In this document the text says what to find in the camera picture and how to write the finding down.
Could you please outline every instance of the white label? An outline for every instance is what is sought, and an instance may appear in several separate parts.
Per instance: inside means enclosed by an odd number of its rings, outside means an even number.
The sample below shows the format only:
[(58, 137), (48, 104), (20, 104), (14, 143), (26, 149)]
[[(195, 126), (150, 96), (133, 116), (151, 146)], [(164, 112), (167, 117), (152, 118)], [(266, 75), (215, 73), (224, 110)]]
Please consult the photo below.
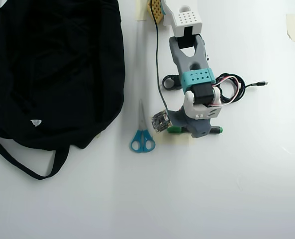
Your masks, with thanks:
[(32, 119), (31, 122), (33, 123), (34, 126), (38, 127), (39, 125), (41, 125), (42, 120), (40, 120), (40, 119)]

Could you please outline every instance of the backpack strap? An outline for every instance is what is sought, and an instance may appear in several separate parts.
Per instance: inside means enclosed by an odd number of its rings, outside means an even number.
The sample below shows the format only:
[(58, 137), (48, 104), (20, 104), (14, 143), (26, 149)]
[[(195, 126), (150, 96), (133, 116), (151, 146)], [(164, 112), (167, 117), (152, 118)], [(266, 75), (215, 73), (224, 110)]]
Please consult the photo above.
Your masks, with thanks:
[(65, 161), (67, 160), (68, 154), (69, 154), (69, 150), (70, 150), (70, 146), (66, 147), (66, 148), (61, 148), (56, 150), (56, 155), (54, 157), (54, 163), (53, 163), (53, 167), (51, 170), (51, 173), (48, 176), (40, 176), (39, 174), (33, 172), (32, 170), (30, 170), (29, 168), (27, 168), (26, 166), (24, 166), (23, 164), (19, 163), (15, 158), (13, 158), (8, 152), (7, 150), (0, 144), (0, 154), (12, 165), (16, 166), (17, 168), (21, 169), (23, 172), (25, 172), (26, 174), (30, 175), (31, 177), (38, 179), (38, 180), (43, 180), (46, 178), (50, 178), (54, 175), (56, 175), (61, 167), (63, 166), (63, 164), (65, 163)]

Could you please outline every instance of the red and white wire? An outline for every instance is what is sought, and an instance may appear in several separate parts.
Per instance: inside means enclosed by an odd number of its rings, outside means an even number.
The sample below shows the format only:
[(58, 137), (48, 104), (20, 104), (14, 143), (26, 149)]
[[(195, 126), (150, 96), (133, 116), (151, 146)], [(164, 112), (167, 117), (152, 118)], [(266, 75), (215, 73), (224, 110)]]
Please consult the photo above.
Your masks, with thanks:
[(231, 104), (231, 103), (236, 99), (236, 97), (237, 97), (237, 95), (239, 94), (239, 91), (240, 91), (240, 83), (239, 83), (239, 81), (238, 81), (238, 79), (237, 79), (236, 77), (234, 77), (234, 76), (226, 76), (226, 77), (222, 78), (222, 80), (219, 81), (217, 84), (212, 85), (212, 87), (218, 86), (218, 85), (220, 85), (222, 82), (224, 82), (224, 81), (226, 81), (226, 80), (229, 80), (229, 79), (234, 79), (234, 80), (237, 82), (237, 90), (236, 90), (234, 96), (231, 98), (230, 102), (225, 103), (225, 104), (221, 104), (221, 105), (209, 105), (209, 106), (213, 106), (213, 107), (222, 107), (222, 106), (226, 106), (226, 105), (228, 105), (228, 104)]

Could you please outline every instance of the white bracket with holes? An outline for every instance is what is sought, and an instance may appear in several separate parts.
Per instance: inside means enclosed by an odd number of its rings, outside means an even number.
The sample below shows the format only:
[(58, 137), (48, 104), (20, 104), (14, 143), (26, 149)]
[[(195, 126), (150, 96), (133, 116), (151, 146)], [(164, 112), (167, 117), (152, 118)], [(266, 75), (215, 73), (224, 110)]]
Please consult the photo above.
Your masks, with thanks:
[(161, 0), (165, 12), (164, 25), (171, 25), (175, 37), (183, 37), (186, 27), (193, 27), (193, 35), (201, 34), (202, 20), (197, 0)]
[[(215, 98), (213, 104), (221, 105), (220, 90), (213, 87)], [(204, 105), (194, 105), (195, 97), (193, 92), (187, 91), (185, 93), (184, 110), (185, 114), (192, 119), (196, 120), (209, 120), (218, 117), (221, 107), (206, 107)]]

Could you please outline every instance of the black backpack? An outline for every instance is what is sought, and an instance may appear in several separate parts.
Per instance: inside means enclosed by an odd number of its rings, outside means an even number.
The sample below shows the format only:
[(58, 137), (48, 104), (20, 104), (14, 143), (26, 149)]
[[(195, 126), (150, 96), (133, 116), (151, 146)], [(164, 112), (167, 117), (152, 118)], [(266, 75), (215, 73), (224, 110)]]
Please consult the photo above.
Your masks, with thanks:
[(124, 49), (117, 0), (8, 0), (0, 8), (0, 137), (55, 150), (85, 148), (120, 113)]

